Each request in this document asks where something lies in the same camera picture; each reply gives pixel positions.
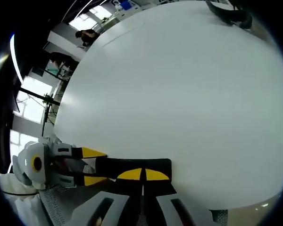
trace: white tabletop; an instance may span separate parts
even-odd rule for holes
[[[151,8],[95,41],[55,132],[113,158],[169,158],[175,189],[209,209],[257,203],[283,187],[283,59],[205,2]]]

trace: window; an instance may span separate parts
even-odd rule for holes
[[[74,27],[78,31],[91,29],[96,24],[97,22],[92,18],[90,18],[89,16],[87,16],[86,14],[81,14],[80,16],[78,16],[76,19],[74,19],[69,23],[70,26]]]
[[[103,6],[96,6],[89,10],[91,13],[93,13],[95,16],[97,16],[100,20],[106,18],[109,18],[112,14],[107,11]]]
[[[12,161],[13,155],[18,156],[20,151],[24,149],[24,146],[30,142],[38,142],[39,139],[36,137],[32,137],[29,135],[26,135],[24,133],[19,133],[14,130],[10,130],[10,158]]]
[[[52,91],[52,86],[31,77],[24,79],[22,87],[41,96],[50,94]],[[17,104],[20,112],[14,112],[15,115],[41,123],[46,106],[43,100],[20,91],[17,96]]]

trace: white table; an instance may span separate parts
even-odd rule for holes
[[[55,132],[113,158],[170,158],[176,190],[209,209],[257,203],[283,187],[283,59],[205,2],[151,8],[96,40]]]

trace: black circle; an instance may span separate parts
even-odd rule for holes
[[[42,168],[42,161],[39,157],[36,157],[33,161],[33,166],[36,171],[40,171]]]

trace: person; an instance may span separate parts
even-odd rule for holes
[[[90,46],[100,35],[93,29],[88,29],[76,32],[75,36],[82,39],[83,46]]]
[[[49,59],[58,69],[62,66],[66,66],[69,70],[74,71],[79,64],[79,62],[75,61],[71,56],[58,52],[50,53]]]

